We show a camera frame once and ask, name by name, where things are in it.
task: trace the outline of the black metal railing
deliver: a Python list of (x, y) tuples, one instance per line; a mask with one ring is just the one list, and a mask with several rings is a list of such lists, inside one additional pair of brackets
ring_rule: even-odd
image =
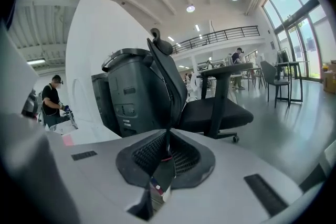
[(179, 43), (179, 45), (173, 45), (173, 54), (179, 54), (187, 50), (195, 49), (225, 40), (255, 36), (260, 36), (257, 25), (221, 30), (202, 35), (201, 37), (194, 37), (192, 39)]

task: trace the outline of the mesh chair back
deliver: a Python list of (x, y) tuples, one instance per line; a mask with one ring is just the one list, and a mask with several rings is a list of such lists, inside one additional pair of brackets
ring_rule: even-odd
[(171, 126), (175, 127), (180, 121), (181, 113), (187, 99), (187, 88), (177, 70), (176, 64), (169, 54), (172, 53), (172, 45), (160, 39), (158, 29), (151, 30), (154, 36), (153, 42), (148, 38), (147, 43), (154, 61), (160, 70), (167, 90), (171, 98)]
[(267, 83), (274, 83), (274, 78), (277, 73), (277, 69), (267, 61), (261, 61), (260, 65), (262, 72), (264, 74), (265, 81)]

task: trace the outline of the black office chair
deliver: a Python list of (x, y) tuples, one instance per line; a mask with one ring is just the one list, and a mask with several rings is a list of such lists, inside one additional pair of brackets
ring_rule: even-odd
[[(230, 76), (233, 72), (252, 67), (244, 63), (228, 67), (206, 70), (201, 73), (203, 78), (202, 99), (185, 104), (187, 98), (186, 86), (177, 70), (174, 60), (170, 57), (172, 45), (160, 39), (158, 29), (151, 30), (153, 41), (147, 39), (149, 50), (167, 85), (171, 99), (171, 125), (176, 129), (204, 135), (214, 139), (233, 136), (238, 142), (237, 133), (220, 134), (219, 130), (239, 127), (252, 122), (253, 115), (227, 98)], [(217, 79), (216, 95), (205, 98), (207, 78)]]
[[(262, 72), (264, 74), (265, 81), (267, 82), (267, 102), (269, 102), (269, 85), (275, 86), (275, 104), (274, 107), (277, 107), (277, 100), (285, 100), (288, 101), (288, 106), (290, 106), (290, 99), (291, 99), (291, 92), (289, 91), (289, 81), (286, 79), (277, 79), (277, 69), (272, 66), (269, 62), (267, 61), (261, 61), (260, 62)], [(288, 88), (288, 97), (283, 98), (281, 96), (281, 86), (286, 86)]]

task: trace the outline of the gray floor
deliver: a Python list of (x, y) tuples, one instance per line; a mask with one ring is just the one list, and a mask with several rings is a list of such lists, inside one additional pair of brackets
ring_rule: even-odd
[[(277, 101), (275, 87), (236, 90), (238, 104), (254, 115), (252, 123), (233, 130), (238, 132), (238, 146), (260, 158), (301, 184), (313, 171), (320, 154), (336, 140), (336, 95), (323, 91), (322, 84), (303, 82), (303, 104)], [(293, 81), (293, 98), (299, 98), (299, 81)], [(282, 87), (287, 96), (287, 87)]]

